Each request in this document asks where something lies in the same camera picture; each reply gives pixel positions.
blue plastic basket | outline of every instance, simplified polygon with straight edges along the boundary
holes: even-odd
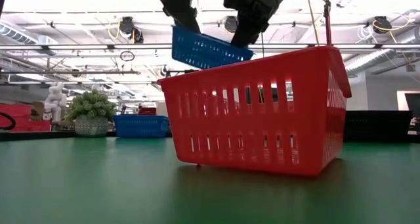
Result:
[[[250,60],[253,51],[173,26],[172,58],[202,70]]]
[[[168,130],[166,116],[114,116],[117,137],[164,137]]]

potted plant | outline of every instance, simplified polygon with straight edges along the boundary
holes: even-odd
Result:
[[[78,135],[97,137],[108,132],[108,122],[113,121],[116,104],[106,95],[92,90],[76,96],[70,103],[68,120],[75,120],[74,129]]]

white statue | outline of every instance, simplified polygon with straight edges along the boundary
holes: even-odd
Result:
[[[62,93],[63,86],[64,84],[60,82],[49,87],[49,95],[44,102],[44,120],[49,120],[51,116],[54,122],[61,120],[61,108],[67,105],[67,97]]]

green plant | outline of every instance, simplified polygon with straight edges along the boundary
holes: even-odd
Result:
[[[92,90],[92,93],[84,92],[76,96],[70,103],[67,120],[75,120],[78,116],[86,115],[88,118],[104,116],[108,121],[113,121],[116,113],[116,104],[108,101],[106,95]]]

table surface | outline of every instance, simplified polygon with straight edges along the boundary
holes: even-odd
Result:
[[[0,143],[0,223],[420,223],[420,145],[345,144],[317,178],[183,164],[172,139]]]

